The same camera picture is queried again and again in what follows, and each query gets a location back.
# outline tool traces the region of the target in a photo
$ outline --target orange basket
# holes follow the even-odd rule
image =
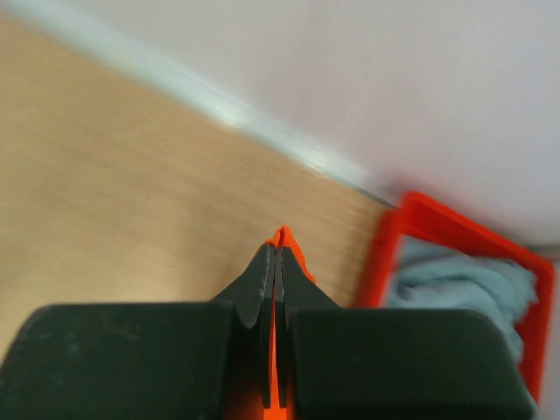
[[[397,209],[388,210],[383,215],[372,240],[355,306],[382,306],[390,291],[391,273],[396,266],[398,243],[403,235],[454,248],[470,256],[507,258],[535,273],[538,302],[531,305],[516,330],[524,343],[519,369],[528,391],[538,403],[555,282],[552,265],[434,199],[420,192],[408,192]]]

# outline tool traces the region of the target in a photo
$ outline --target white wall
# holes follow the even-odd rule
[[[367,171],[560,242],[560,3],[64,0]]]

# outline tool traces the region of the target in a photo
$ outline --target baseboard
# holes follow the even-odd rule
[[[12,15],[102,60],[117,71],[139,79],[330,178],[372,195],[369,171],[262,115],[222,92],[186,65],[174,62],[99,19],[58,0],[0,0],[0,5]]]

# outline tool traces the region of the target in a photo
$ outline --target wooden floor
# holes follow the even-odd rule
[[[288,224],[351,298],[383,207],[0,15],[0,357],[53,302],[207,299]]]

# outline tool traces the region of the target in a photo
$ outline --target towel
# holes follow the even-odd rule
[[[535,275],[516,262],[469,256],[406,236],[387,306],[483,313],[498,326],[519,362],[523,342],[515,324],[536,300]]]

